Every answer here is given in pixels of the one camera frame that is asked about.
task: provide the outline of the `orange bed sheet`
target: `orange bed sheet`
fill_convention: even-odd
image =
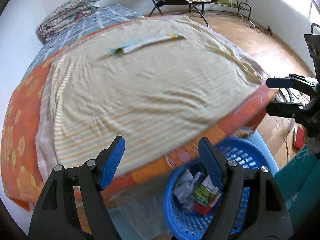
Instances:
[[[80,40],[108,28],[110,26],[90,33]],[[37,165],[35,143],[42,91],[51,66],[51,59],[68,47],[57,51],[23,79],[13,92],[6,112],[0,152],[4,191],[9,198],[26,210],[29,207],[28,202],[37,201],[44,186]],[[271,90],[264,84],[236,110],[186,145],[132,172],[114,178],[111,184],[102,191],[103,198],[108,200],[126,188],[169,173],[176,167],[198,157],[197,145],[202,137],[207,137],[212,144],[216,144],[250,121],[252,122],[250,126],[253,126],[256,119],[259,120],[257,116],[260,117],[261,114],[263,116],[267,103],[275,93],[276,90]],[[76,193],[76,199],[81,199],[79,193]]]

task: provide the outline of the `cream blanket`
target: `cream blanket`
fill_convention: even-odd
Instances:
[[[186,39],[109,53],[171,33]],[[258,63],[234,48],[185,16],[128,22],[72,48],[52,65],[58,163],[79,166],[122,135],[121,175],[188,142],[261,85]]]

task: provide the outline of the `teal cloth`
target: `teal cloth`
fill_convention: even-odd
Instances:
[[[303,146],[296,158],[275,174],[285,202],[298,193],[289,209],[293,230],[303,224],[320,197],[320,160],[305,154],[306,149],[307,145]]]

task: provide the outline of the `blue plastic basket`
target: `blue plastic basket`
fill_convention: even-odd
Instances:
[[[228,161],[235,160],[243,168],[258,169],[261,166],[269,166],[268,161],[264,157],[263,153],[254,144],[244,139],[226,138],[222,142],[218,143],[215,147],[225,155]],[[176,169],[171,174],[164,192],[164,220],[171,233],[179,240],[201,239],[204,232],[208,228],[212,218],[215,216],[223,199],[222,195],[222,197],[218,200],[218,202],[206,216],[201,214],[194,215],[181,211],[181,204],[172,192],[174,185],[179,176],[187,168],[199,162],[200,159],[198,158]],[[238,214],[231,234],[235,234],[241,230],[244,221],[244,215],[247,209],[249,191],[249,187],[243,188]]]

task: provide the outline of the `metal screw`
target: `metal screw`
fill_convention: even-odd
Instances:
[[[61,171],[62,170],[62,165],[58,164],[54,167],[55,171]]]
[[[266,167],[266,166],[262,166],[262,167],[261,167],[261,170],[262,170],[263,172],[267,173],[267,172],[269,171],[269,168]]]
[[[95,160],[88,160],[87,161],[87,165],[88,166],[93,166],[93,165],[95,165],[96,164],[96,161]]]
[[[237,162],[234,160],[228,161],[229,166],[231,167],[236,167],[237,166]]]

